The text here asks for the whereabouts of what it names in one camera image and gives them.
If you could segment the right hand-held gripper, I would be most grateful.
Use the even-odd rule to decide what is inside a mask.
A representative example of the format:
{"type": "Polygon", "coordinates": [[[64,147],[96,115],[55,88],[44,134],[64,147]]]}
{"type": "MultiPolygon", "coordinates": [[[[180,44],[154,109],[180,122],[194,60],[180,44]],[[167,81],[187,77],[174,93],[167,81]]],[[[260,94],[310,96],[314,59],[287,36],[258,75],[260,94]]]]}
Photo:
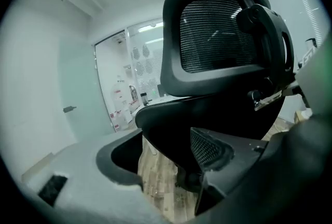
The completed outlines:
{"type": "Polygon", "coordinates": [[[331,33],[307,59],[296,80],[315,115],[331,114],[331,33]]]}

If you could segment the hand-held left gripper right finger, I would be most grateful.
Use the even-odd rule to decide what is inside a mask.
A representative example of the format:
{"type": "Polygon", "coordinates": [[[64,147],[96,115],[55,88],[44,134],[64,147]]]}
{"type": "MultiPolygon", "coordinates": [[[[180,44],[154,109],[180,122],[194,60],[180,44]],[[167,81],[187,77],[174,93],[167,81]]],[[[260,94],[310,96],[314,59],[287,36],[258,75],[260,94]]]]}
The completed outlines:
{"type": "Polygon", "coordinates": [[[202,173],[196,215],[209,210],[230,194],[267,146],[266,141],[201,128],[190,129],[190,142],[202,173]]]}

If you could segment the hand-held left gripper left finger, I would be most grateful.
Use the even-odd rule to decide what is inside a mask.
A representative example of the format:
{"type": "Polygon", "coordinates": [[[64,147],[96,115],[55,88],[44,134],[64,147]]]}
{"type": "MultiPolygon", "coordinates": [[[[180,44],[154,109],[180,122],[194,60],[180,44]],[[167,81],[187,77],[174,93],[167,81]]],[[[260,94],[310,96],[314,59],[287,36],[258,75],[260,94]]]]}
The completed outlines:
{"type": "Polygon", "coordinates": [[[142,150],[141,129],[70,145],[22,193],[50,223],[165,223],[137,173],[142,150]]]}

